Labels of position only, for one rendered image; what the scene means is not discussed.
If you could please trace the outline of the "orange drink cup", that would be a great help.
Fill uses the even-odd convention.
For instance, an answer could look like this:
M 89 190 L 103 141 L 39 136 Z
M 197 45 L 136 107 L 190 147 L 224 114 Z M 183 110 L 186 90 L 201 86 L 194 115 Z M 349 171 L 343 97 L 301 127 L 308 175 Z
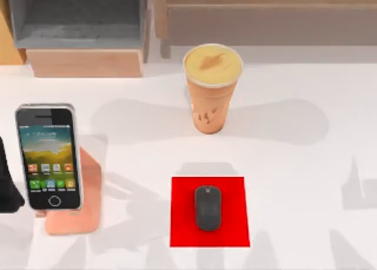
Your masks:
M 204 134 L 219 132 L 227 118 L 243 61 L 232 48 L 201 44 L 183 58 L 195 128 Z

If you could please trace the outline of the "dark grey computer mouse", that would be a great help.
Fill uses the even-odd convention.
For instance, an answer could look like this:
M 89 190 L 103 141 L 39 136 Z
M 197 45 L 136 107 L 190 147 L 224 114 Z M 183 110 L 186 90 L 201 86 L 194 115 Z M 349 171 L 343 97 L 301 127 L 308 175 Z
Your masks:
M 218 230 L 221 225 L 222 193 L 217 186 L 202 185 L 194 191 L 195 221 L 205 232 Z

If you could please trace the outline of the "red mouse pad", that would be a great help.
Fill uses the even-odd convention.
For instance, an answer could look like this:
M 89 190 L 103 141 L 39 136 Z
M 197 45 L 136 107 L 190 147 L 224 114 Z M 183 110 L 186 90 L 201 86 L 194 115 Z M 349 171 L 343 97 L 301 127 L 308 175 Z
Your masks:
M 194 191 L 202 185 L 217 186 L 222 193 L 221 225 L 205 232 L 195 221 Z M 171 188 L 170 246 L 249 247 L 244 188 L 240 176 L 174 176 Z

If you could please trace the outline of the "copper phone stand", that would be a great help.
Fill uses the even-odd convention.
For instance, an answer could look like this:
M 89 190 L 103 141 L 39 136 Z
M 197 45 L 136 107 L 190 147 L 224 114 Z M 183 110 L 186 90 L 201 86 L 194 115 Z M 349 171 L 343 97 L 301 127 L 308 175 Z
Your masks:
M 77 235 L 95 232 L 100 225 L 102 170 L 100 164 L 80 148 L 83 201 L 80 209 L 38 211 L 49 235 Z

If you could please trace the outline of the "pale wooden drawer front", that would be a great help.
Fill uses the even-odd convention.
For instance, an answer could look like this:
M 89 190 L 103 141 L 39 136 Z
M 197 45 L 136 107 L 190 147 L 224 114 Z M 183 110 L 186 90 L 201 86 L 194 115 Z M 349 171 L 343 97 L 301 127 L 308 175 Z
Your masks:
M 120 78 L 143 75 L 144 53 L 129 49 L 27 49 L 35 77 Z

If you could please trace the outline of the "wooden open shelf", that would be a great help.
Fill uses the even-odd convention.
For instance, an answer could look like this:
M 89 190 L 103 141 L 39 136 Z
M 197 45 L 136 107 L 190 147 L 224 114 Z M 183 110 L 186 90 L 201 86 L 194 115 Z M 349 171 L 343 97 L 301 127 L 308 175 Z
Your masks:
M 171 46 L 377 48 L 377 0 L 153 0 L 161 53 Z

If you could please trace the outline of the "silver smartphone with lit screen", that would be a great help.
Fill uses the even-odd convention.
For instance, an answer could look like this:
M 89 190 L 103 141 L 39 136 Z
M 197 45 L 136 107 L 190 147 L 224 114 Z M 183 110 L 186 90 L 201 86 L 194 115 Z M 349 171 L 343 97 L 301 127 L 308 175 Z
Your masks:
M 29 205 L 79 209 L 83 202 L 80 146 L 70 104 L 22 104 L 15 112 Z

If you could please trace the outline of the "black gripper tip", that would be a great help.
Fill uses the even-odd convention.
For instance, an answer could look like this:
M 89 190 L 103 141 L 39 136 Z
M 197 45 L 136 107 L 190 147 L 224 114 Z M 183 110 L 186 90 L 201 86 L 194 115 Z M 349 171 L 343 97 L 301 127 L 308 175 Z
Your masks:
M 15 213 L 25 205 L 25 200 L 12 180 L 0 137 L 0 213 Z

